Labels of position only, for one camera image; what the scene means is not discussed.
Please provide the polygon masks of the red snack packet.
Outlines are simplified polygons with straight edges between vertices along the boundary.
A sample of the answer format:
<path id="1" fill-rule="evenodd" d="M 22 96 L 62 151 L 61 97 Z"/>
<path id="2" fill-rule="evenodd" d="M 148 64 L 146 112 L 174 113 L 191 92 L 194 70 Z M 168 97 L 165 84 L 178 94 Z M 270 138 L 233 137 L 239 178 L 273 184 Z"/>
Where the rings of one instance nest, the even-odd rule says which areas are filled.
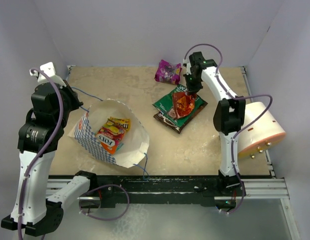
<path id="1" fill-rule="evenodd" d="M 184 118 L 191 114 L 195 108 L 197 95 L 188 92 L 175 92 L 172 94 L 173 109 L 177 119 Z"/>

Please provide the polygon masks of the purple candy snack bag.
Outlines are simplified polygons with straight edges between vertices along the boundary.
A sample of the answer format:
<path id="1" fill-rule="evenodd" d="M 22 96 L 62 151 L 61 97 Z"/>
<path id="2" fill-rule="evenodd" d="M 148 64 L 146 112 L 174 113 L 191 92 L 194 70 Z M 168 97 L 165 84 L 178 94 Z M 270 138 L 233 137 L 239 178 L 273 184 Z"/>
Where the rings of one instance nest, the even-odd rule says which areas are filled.
<path id="1" fill-rule="evenodd" d="M 154 79 L 157 82 L 178 85 L 180 83 L 181 70 L 182 65 L 180 63 L 171 64 L 162 59 L 158 64 Z"/>

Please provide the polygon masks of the green snack box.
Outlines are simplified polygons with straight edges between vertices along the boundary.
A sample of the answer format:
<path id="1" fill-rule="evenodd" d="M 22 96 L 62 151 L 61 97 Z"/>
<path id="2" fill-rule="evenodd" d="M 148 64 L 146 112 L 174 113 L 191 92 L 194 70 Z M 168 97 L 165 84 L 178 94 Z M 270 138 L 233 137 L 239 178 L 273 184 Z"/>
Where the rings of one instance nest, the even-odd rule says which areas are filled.
<path id="1" fill-rule="evenodd" d="M 188 92 L 188 89 L 185 86 L 178 84 L 170 93 L 164 95 L 162 98 L 156 101 L 153 104 L 153 106 L 164 116 L 168 117 L 171 121 L 173 121 L 179 126 L 180 124 L 184 123 L 184 121 L 187 120 L 190 117 L 190 115 L 179 119 L 176 118 L 176 113 L 173 108 L 173 100 L 172 100 L 172 95 L 173 93 L 176 92 Z M 197 95 L 193 111 L 197 110 L 199 106 L 205 102 L 206 101 L 204 101 L 200 96 Z"/>

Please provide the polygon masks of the brown sea salt chips bag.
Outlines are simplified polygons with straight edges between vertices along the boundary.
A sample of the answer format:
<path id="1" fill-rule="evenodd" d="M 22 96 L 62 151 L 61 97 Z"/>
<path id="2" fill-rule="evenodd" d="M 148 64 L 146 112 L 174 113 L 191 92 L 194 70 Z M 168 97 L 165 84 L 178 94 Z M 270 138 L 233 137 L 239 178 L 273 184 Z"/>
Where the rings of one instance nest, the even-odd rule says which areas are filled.
<path id="1" fill-rule="evenodd" d="M 161 112 L 156 113 L 153 117 L 158 120 L 160 123 L 162 123 L 164 126 L 172 129 L 176 133 L 180 134 L 184 127 L 188 125 L 207 105 L 208 103 L 205 102 L 199 106 L 197 110 L 194 110 L 188 119 L 184 121 L 184 123 L 177 125 L 172 120 L 170 120 L 168 117 L 164 116 Z"/>

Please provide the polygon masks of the blue checkered paper bag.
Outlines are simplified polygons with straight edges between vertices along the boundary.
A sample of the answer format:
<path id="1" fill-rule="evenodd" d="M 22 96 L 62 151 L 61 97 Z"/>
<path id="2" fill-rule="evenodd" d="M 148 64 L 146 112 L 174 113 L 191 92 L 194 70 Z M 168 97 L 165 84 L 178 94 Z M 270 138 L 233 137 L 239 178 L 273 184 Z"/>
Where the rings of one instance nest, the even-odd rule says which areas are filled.
<path id="1" fill-rule="evenodd" d="M 84 108 L 85 113 L 69 132 L 68 136 L 101 162 L 127 169 L 139 167 L 143 170 L 143 179 L 147 180 L 149 174 L 146 171 L 146 166 L 141 166 L 140 162 L 143 159 L 148 160 L 147 152 L 150 146 L 150 136 L 132 110 L 118 100 L 110 98 L 101 99 L 77 87 L 73 87 L 73 89 L 97 99 L 98 102 L 90 105 L 88 108 Z M 131 121 L 130 130 L 126 131 L 119 149 L 114 154 L 107 152 L 95 137 L 96 132 L 110 117 L 130 119 Z"/>

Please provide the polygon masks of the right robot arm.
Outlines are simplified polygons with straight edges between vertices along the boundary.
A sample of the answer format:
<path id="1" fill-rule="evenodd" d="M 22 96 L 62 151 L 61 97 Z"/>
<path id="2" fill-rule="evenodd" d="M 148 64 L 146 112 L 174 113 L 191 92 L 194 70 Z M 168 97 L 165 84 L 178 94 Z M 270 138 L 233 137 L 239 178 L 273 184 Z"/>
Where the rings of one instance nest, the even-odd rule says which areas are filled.
<path id="1" fill-rule="evenodd" d="M 240 190 L 245 196 L 244 183 L 238 166 L 237 133 L 241 130 L 244 119 L 246 101 L 234 99 L 236 95 L 222 78 L 218 78 L 218 65 L 213 59 L 205 59 L 201 52 L 194 52 L 185 60 L 184 78 L 187 92 L 197 94 L 205 83 L 217 101 L 213 115 L 213 125 L 219 134 L 221 144 L 221 163 L 218 170 L 220 181 L 217 190 L 223 196 Z"/>

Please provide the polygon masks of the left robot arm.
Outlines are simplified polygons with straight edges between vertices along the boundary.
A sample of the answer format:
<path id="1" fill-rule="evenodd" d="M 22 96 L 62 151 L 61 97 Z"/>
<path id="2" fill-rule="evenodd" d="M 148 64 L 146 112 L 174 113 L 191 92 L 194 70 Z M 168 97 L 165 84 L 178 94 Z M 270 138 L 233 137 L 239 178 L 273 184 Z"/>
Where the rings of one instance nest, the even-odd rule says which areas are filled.
<path id="1" fill-rule="evenodd" d="M 98 191 L 97 176 L 80 170 L 66 186 L 47 196 L 47 185 L 58 142 L 70 112 L 83 103 L 65 81 L 62 85 L 42 83 L 31 95 L 32 108 L 18 131 L 20 174 L 17 196 L 10 215 L 1 227 L 23 235 L 43 237 L 61 224 L 65 210 L 81 195 Z"/>

